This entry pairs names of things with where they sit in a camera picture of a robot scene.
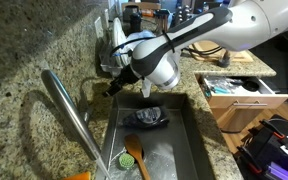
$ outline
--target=kitchen sink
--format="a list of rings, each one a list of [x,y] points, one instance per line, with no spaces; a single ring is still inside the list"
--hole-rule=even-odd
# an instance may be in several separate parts
[[[165,106],[170,122],[153,129],[127,128],[124,117],[153,106]],[[135,133],[143,146],[143,159],[152,180],[214,179],[214,174],[198,132],[193,108],[186,94],[152,93],[143,98],[140,93],[115,95],[102,157],[113,180],[142,179],[137,164],[121,170],[118,157],[126,152],[124,137]],[[96,179],[105,179],[100,169]]]

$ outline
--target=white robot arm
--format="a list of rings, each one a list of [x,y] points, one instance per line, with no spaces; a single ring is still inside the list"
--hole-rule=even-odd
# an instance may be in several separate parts
[[[119,77],[130,76],[132,71],[134,78],[124,83],[133,83],[135,77],[143,79],[147,88],[143,86],[142,91],[144,97],[148,97],[151,83],[160,89],[176,86],[180,79],[180,51],[194,42],[209,40],[227,50],[242,51],[288,30],[288,1],[237,1],[233,7],[211,9],[161,36],[140,43],[133,51],[129,69],[124,70],[128,74],[121,73]],[[104,94],[114,93],[108,90]]]

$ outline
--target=green scrub brush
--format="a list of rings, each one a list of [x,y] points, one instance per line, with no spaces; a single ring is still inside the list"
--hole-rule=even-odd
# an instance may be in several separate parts
[[[119,162],[120,162],[120,166],[123,169],[129,169],[134,165],[134,157],[127,154],[127,153],[123,153],[120,157],[119,157]]]

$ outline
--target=faucet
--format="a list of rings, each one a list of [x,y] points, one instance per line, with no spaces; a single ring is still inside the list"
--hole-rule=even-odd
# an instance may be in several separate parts
[[[41,77],[56,108],[64,117],[74,140],[82,146],[91,160],[101,160],[99,146],[87,127],[89,113],[86,112],[83,114],[84,117],[81,117],[71,97],[55,73],[51,70],[43,70]]]

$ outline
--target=drawer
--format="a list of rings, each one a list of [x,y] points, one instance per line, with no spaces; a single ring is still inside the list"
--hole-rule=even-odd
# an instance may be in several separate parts
[[[206,88],[203,76],[196,75],[196,79],[212,109],[275,109],[288,99],[288,94],[275,94],[261,79],[255,77],[253,80],[259,84],[260,94],[216,94]]]

